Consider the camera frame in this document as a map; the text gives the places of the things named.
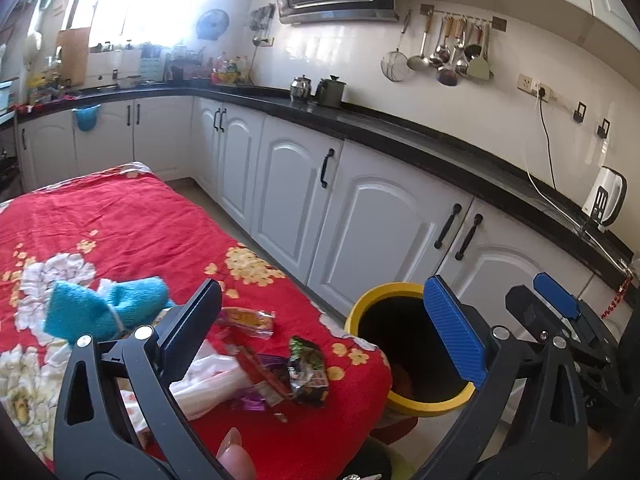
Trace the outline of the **person's left hand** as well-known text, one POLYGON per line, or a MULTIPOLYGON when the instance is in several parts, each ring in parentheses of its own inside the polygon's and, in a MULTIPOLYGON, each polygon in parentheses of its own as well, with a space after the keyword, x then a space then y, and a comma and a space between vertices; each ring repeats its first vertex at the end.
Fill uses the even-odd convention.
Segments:
POLYGON ((242 437, 235 427, 232 427, 219 445, 216 459, 234 480, 256 480, 257 474, 254 463, 242 445, 242 437))

